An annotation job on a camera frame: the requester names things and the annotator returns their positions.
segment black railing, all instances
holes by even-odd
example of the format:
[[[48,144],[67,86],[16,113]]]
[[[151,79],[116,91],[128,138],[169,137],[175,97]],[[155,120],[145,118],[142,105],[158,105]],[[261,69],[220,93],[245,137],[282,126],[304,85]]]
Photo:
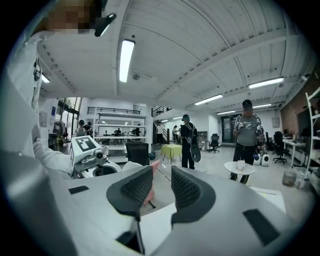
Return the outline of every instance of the black railing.
[[[172,110],[172,108],[164,107],[164,106],[160,106],[155,110],[152,108],[151,109],[151,116],[154,118],[154,117],[159,116],[160,114],[167,112],[169,110]]]
[[[121,109],[121,108],[110,108],[110,107],[94,107],[88,106],[88,115],[95,114],[97,112],[106,112],[106,113],[124,113],[124,114],[136,114],[140,115],[139,110],[131,110],[131,109]]]

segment pink object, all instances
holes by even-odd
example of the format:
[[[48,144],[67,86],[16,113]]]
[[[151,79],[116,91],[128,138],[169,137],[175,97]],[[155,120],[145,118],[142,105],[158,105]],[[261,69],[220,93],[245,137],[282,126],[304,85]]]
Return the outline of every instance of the pink object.
[[[160,165],[160,163],[161,163],[161,160],[159,159],[159,160],[153,162],[152,164],[150,164],[150,166],[152,166],[152,174],[153,174],[153,176],[155,176],[155,172],[156,172],[158,166]],[[146,205],[152,198],[154,198],[154,196],[155,196],[155,191],[154,191],[154,189],[152,187],[150,192],[149,192],[149,194],[148,194],[148,196],[144,200],[143,204]]]

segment brown wall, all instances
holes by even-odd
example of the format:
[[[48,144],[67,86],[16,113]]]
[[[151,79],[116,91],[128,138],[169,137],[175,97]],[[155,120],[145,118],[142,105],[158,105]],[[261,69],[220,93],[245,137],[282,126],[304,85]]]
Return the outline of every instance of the brown wall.
[[[315,71],[318,76],[320,76],[320,65],[317,65]],[[281,109],[282,129],[288,129],[290,134],[299,132],[297,115],[305,110],[303,108],[304,106],[308,105],[306,93],[310,96],[319,87],[320,77],[317,79],[315,73],[312,72],[309,80],[305,83],[298,94],[287,105],[285,105],[283,109]]]

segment green table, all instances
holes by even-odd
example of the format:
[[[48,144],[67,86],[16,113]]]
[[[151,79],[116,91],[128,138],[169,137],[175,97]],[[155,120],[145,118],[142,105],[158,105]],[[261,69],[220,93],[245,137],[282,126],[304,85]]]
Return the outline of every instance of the green table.
[[[179,155],[180,160],[181,160],[181,156],[182,155],[182,146],[181,145],[163,145],[161,147],[161,155],[164,154],[163,156],[163,160],[165,160],[165,156],[168,155],[169,159],[171,159],[171,164],[172,164],[172,158],[174,158],[174,156]]]

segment white ceiling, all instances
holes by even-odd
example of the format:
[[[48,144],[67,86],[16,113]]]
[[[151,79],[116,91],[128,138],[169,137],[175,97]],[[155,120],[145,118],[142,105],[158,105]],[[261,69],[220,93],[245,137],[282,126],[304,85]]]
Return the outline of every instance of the white ceiling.
[[[105,14],[111,12],[117,18],[102,37],[56,34],[38,45],[51,81],[41,94],[193,111],[233,110],[245,99],[279,107],[317,61],[297,27],[269,0],[109,0]],[[127,83],[119,82],[123,39],[136,42]],[[280,76],[283,87],[248,88]],[[223,98],[194,105],[218,94]]]

